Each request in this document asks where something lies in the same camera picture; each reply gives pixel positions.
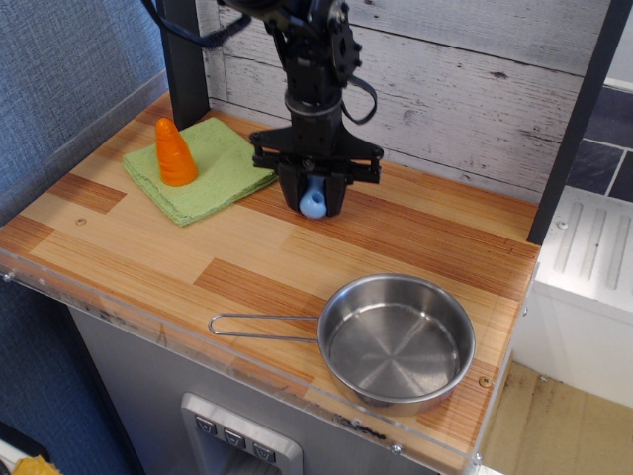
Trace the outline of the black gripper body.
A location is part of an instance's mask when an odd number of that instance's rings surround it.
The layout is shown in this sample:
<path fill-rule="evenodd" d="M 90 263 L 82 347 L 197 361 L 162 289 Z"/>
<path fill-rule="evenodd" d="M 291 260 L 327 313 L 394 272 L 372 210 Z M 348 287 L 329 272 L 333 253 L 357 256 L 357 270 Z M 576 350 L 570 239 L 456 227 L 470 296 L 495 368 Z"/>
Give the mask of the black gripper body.
<path fill-rule="evenodd" d="M 342 121 L 345 107 L 311 106 L 289 101 L 291 125 L 251 134 L 253 164 L 274 170 L 280 177 L 341 176 L 355 181 L 378 183 L 383 150 L 350 134 Z"/>

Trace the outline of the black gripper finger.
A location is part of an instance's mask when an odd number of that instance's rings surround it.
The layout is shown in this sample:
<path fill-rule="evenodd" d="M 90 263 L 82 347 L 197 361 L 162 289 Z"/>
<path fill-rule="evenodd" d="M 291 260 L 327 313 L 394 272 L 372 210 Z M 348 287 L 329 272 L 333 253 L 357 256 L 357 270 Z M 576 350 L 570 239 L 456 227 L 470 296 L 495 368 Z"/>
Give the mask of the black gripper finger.
<path fill-rule="evenodd" d="M 280 186 L 288 207 L 300 212 L 300 202 L 307 190 L 306 174 L 289 163 L 280 163 L 277 167 Z"/>
<path fill-rule="evenodd" d="M 329 218 L 341 213 L 348 184 L 349 176 L 346 173 L 335 172 L 324 178 L 326 215 Z"/>

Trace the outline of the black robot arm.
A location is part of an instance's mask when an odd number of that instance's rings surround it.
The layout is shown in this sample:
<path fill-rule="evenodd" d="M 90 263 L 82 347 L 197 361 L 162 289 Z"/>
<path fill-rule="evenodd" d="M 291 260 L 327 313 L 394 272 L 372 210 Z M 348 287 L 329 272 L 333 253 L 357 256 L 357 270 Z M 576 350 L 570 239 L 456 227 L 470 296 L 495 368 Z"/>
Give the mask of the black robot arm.
<path fill-rule="evenodd" d="M 362 47 L 353 38 L 347 3 L 229 1 L 227 6 L 264 24 L 287 77 L 291 125 L 250 136 L 254 165 L 276 172 L 289 208 L 307 217 L 338 215 L 348 185 L 379 182 L 384 155 L 343 123 L 350 115 L 344 88 L 376 94 L 354 74 Z"/>

